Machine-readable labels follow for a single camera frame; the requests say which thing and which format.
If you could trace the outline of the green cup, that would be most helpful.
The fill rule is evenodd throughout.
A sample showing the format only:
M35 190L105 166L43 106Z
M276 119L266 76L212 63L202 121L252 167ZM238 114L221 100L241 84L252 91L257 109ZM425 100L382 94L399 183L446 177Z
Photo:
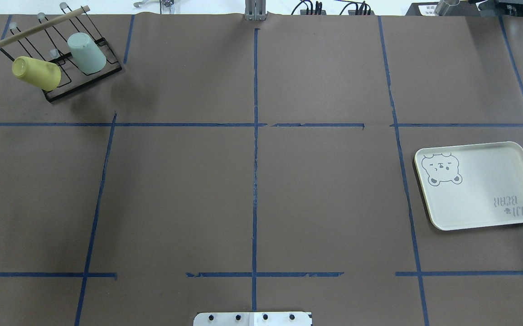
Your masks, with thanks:
M81 72L94 74L106 66L105 54L88 34L74 33L67 39L67 44Z

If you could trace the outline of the cream bear tray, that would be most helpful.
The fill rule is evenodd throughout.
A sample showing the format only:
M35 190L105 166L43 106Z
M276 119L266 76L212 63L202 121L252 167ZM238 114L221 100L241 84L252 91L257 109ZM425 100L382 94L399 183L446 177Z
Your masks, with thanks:
M413 162L442 231L523 223L523 148L515 142L429 147Z

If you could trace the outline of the yellow cup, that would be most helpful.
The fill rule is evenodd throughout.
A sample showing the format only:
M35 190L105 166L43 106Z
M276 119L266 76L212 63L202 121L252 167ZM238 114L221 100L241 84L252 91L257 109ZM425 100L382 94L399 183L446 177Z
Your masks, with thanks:
M61 81L61 69L57 64L25 56L15 59L12 73L19 80L44 91L53 91Z

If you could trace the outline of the small metal cup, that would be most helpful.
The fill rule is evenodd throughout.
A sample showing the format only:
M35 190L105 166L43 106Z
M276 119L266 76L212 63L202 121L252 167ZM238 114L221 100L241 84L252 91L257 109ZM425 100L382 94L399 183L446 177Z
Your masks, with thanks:
M435 6L434 13L437 16L450 16L459 4L460 0L439 0Z

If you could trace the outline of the aluminium frame post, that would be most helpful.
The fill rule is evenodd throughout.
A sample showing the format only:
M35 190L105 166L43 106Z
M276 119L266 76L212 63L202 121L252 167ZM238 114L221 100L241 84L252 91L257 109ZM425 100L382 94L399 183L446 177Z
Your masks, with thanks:
M267 0L245 0L244 17L246 21L264 21L267 19Z

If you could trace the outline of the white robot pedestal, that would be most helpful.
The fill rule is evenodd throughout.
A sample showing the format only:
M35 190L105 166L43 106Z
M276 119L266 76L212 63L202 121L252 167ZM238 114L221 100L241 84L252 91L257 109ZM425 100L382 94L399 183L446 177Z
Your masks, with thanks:
M198 313L193 326L312 326L310 312Z

